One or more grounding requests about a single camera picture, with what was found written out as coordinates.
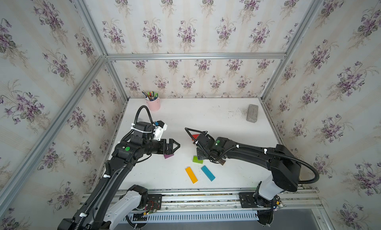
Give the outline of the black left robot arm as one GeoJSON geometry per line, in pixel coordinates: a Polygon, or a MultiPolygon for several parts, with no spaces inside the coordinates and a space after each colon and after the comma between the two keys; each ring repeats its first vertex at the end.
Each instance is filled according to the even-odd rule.
{"type": "Polygon", "coordinates": [[[122,182],[145,154],[174,154],[180,144],[173,139],[146,140],[142,145],[122,141],[117,144],[105,172],[90,197],[72,218],[63,219],[59,230],[113,230],[131,211],[152,208],[148,190],[133,185],[115,204],[122,182]]]}

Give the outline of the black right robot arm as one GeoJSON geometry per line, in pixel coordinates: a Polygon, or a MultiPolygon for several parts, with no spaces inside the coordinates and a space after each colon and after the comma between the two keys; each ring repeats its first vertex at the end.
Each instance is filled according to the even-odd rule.
{"type": "Polygon", "coordinates": [[[226,159],[235,159],[270,171],[271,175],[259,183],[254,198],[271,201],[282,192],[297,191],[301,164],[285,146],[257,147],[225,137],[214,139],[207,131],[187,127],[185,131],[193,140],[199,159],[221,165],[226,159]]]}

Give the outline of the green cube block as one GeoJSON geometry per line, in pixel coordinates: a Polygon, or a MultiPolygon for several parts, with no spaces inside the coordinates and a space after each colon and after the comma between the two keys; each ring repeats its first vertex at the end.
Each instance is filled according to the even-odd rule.
{"type": "Polygon", "coordinates": [[[197,164],[203,164],[203,160],[199,160],[197,156],[193,156],[192,162],[197,164]]]}

